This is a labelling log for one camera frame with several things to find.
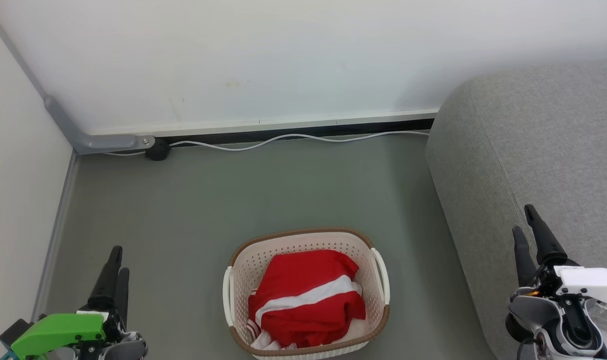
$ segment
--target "metal bracket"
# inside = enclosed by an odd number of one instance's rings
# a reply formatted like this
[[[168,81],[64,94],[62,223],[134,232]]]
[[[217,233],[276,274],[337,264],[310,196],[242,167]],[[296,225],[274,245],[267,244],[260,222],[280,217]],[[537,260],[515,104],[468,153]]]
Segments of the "metal bracket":
[[[54,120],[55,124],[57,124],[63,133],[63,136],[68,139],[70,145],[79,155],[109,153],[112,151],[143,150],[155,145],[155,137],[153,136],[90,135],[83,132],[68,115],[66,110],[64,110],[59,101],[52,95],[46,93],[1,23],[0,38],[17,61],[21,70],[23,70],[34,86],[34,89],[36,89],[36,92],[38,92],[39,96],[43,99],[43,106],[52,117],[52,120]]]

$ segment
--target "green-gray floor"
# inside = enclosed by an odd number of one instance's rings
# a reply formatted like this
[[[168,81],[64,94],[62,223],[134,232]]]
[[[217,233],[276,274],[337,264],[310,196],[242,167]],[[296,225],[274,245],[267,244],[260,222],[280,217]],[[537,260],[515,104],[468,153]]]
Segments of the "green-gray floor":
[[[259,235],[342,226],[372,239],[392,293],[381,335],[342,360],[493,359],[424,160],[426,141],[178,148],[162,162],[78,157],[47,312],[86,303],[110,249],[121,245],[128,328],[146,337],[147,359],[251,359],[222,309],[233,251]]]

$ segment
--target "gray fabric upholstery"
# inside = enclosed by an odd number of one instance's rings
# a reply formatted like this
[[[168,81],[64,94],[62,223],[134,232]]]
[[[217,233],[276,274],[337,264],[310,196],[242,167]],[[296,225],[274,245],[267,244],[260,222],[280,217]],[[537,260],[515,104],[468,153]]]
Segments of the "gray fabric upholstery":
[[[511,229],[535,205],[567,251],[607,268],[607,62],[478,77],[445,101],[426,157],[486,340],[500,360],[518,282]],[[607,314],[595,311],[607,330]]]

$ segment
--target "basket handle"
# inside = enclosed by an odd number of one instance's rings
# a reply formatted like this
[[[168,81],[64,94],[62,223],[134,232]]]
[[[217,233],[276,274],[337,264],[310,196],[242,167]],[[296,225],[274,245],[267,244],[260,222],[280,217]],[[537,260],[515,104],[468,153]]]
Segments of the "basket handle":
[[[390,305],[390,280],[388,279],[386,263],[376,248],[372,247],[370,248],[370,251],[372,251],[374,260],[377,262],[377,266],[379,266],[379,275],[381,275],[381,283],[383,284],[383,301],[386,305]]]
[[[228,323],[229,328],[235,325],[235,322],[233,321],[233,308],[230,304],[230,275],[232,271],[233,267],[228,266],[225,273],[223,273],[223,314],[225,315],[225,321]]]

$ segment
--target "laundry basket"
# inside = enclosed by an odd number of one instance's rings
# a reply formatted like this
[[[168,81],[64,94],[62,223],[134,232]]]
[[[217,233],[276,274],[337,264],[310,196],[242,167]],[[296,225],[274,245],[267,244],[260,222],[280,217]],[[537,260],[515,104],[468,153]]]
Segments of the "laundry basket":
[[[246,330],[248,297],[256,289],[272,260],[280,254],[329,249],[348,255],[358,266],[354,281],[361,285],[369,332],[349,341],[294,350],[258,350]],[[266,360],[317,360],[357,351],[374,339],[388,321],[390,282],[386,265],[367,237],[349,228],[314,228],[282,232],[253,239],[230,259],[223,275],[223,312],[235,342],[255,358]]]

